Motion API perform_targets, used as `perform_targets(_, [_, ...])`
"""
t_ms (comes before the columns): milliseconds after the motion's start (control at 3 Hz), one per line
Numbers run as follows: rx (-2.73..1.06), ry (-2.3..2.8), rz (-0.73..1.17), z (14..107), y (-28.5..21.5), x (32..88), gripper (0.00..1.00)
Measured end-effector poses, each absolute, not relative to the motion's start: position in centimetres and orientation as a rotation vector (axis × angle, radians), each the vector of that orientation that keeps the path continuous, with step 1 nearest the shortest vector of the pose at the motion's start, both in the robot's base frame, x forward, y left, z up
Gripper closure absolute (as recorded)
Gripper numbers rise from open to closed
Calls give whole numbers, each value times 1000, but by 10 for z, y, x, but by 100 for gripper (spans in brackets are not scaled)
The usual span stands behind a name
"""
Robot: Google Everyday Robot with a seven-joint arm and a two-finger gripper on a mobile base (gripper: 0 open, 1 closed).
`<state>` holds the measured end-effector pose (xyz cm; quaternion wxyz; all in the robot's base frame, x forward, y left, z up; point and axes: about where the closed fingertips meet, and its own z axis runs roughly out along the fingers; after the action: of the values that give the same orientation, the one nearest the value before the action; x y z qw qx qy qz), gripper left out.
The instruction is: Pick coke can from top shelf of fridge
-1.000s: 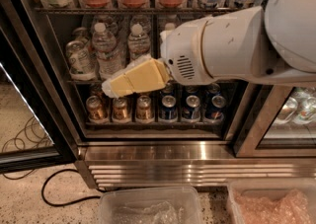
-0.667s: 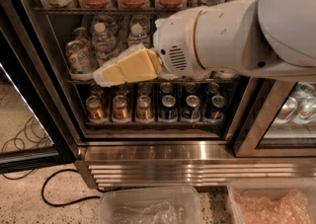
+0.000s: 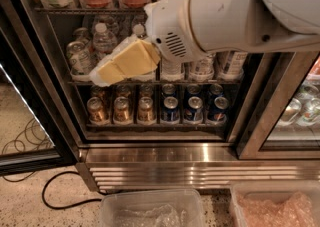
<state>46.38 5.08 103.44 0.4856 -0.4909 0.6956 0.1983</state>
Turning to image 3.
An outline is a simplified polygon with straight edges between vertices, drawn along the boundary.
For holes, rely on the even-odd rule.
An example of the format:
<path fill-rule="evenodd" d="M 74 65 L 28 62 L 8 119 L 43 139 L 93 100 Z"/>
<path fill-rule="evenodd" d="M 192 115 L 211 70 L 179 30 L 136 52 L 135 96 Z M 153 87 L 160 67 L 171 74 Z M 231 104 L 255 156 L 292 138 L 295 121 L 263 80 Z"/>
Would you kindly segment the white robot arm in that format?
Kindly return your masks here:
<path fill-rule="evenodd" d="M 185 63 L 226 51 L 320 48 L 320 0 L 159 0 L 144 11 L 147 37 L 124 39 L 90 72 L 94 84 L 149 73 L 162 59 Z"/>

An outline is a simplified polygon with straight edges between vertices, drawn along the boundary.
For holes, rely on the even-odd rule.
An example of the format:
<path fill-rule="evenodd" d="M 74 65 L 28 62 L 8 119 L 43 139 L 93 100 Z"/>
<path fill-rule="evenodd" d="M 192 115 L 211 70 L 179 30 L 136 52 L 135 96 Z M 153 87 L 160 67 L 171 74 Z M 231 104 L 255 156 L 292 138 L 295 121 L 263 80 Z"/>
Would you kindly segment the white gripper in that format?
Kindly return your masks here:
<path fill-rule="evenodd" d="M 186 63 L 207 56 L 193 35 L 190 0 L 159 0 L 144 7 L 146 32 L 151 39 L 131 35 L 90 72 L 90 80 L 105 87 L 157 69 L 160 53 L 168 61 Z"/>

